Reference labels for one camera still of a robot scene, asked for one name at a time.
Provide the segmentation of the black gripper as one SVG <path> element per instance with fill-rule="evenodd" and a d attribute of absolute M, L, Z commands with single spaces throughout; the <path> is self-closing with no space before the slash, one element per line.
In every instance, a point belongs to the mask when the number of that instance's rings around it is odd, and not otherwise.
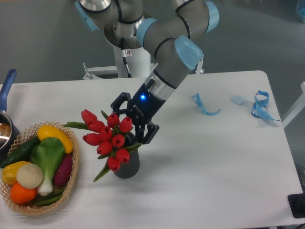
<path fill-rule="evenodd" d="M 127 106 L 121 109 L 124 102 L 127 102 Z M 118 116 L 125 114 L 132 119 L 136 142 L 146 145 L 152 141 L 160 129 L 157 124 L 151 122 L 151 119 L 164 103 L 165 100 L 159 99 L 149 92 L 143 83 L 133 98 L 129 93 L 122 92 L 111 103 L 111 109 Z"/>

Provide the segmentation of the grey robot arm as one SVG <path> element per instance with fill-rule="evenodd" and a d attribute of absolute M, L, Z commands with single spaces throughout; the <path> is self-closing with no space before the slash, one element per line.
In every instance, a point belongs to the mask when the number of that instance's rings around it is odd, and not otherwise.
<path fill-rule="evenodd" d="M 157 66 L 134 96 L 120 94 L 111 104 L 117 115 L 131 118 L 135 134 L 129 144 L 148 144 L 159 130 L 152 122 L 165 101 L 203 57 L 193 42 L 213 30 L 219 11 L 211 1 L 176 0 L 176 16 L 168 22 L 145 18 L 140 0 L 78 0 L 75 7 L 92 29 L 103 29 L 108 41 L 121 49 L 144 48 Z"/>

